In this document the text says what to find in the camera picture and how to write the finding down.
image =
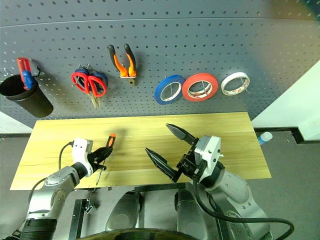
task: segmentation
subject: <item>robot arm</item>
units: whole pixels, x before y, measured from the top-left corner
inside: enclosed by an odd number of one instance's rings
[[[41,189],[35,191],[29,203],[21,240],[51,240],[67,196],[84,177],[96,170],[105,170],[100,165],[112,152],[116,135],[111,134],[106,147],[91,152],[93,142],[76,138],[72,146],[73,165],[66,166],[48,176]]]
[[[177,170],[171,168],[158,153],[146,148],[148,156],[174,182],[177,182],[182,173],[191,178],[194,195],[201,208],[215,218],[228,221],[228,231],[232,239],[272,239],[269,232],[270,222],[290,225],[290,229],[278,240],[285,239],[293,232],[294,225],[291,222],[281,218],[267,218],[255,202],[247,182],[242,177],[228,172],[219,162],[219,157],[223,156],[220,153],[220,137],[203,136],[199,139],[173,124],[166,126],[176,137],[190,144],[190,150],[182,156],[176,166]],[[214,199],[223,215],[203,204],[198,194],[198,183],[205,188],[209,199]]]

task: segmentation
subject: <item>wooden tabletop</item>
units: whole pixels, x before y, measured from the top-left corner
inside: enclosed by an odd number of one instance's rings
[[[77,188],[168,184],[171,180],[157,169],[145,147],[162,155],[176,167],[190,146],[176,138],[166,124],[177,125],[195,137],[221,137],[220,161],[229,172],[245,179],[271,178],[266,160],[247,112],[188,115],[134,116],[38,120],[15,173],[11,190],[30,190],[42,178],[58,170],[61,148],[74,138],[93,141],[92,151],[103,147],[110,133],[116,134],[113,152],[99,171],[80,181]],[[63,154],[61,166],[73,164],[71,146]],[[179,182],[188,182],[182,175]]]

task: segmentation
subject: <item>orange pliers handle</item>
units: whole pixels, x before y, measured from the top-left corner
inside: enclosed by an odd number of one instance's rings
[[[128,44],[124,45],[124,50],[125,53],[129,59],[130,62],[130,66],[129,69],[127,70],[124,66],[122,66],[120,64],[120,62],[118,61],[117,55],[116,55],[116,51],[115,51],[115,47],[113,45],[108,45],[108,50],[110,53],[110,57],[111,57],[111,61],[114,65],[114,67],[120,72],[120,76],[121,77],[135,77],[136,76],[136,59],[134,54],[132,53],[130,46]]]

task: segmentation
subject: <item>gray pegboard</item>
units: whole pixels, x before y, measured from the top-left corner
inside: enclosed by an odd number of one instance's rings
[[[40,65],[40,88],[54,106],[45,119],[239,111],[253,119],[320,58],[319,7],[316,0],[1,1],[0,68],[17,74],[17,57],[33,59],[33,70]],[[127,64],[124,43],[137,62],[134,87],[118,77],[107,50],[113,44]],[[71,86],[78,64],[107,74],[101,109]],[[155,102],[165,76],[201,72],[219,83],[245,72],[248,92],[225,96],[219,89],[204,102]],[[0,110],[31,127],[36,121],[3,96]]]

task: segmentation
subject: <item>white wall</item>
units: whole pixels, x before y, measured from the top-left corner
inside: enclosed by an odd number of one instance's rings
[[[32,128],[0,111],[0,134],[25,134],[31,132]]]
[[[320,61],[253,121],[255,128],[298,127],[305,140],[320,140]]]

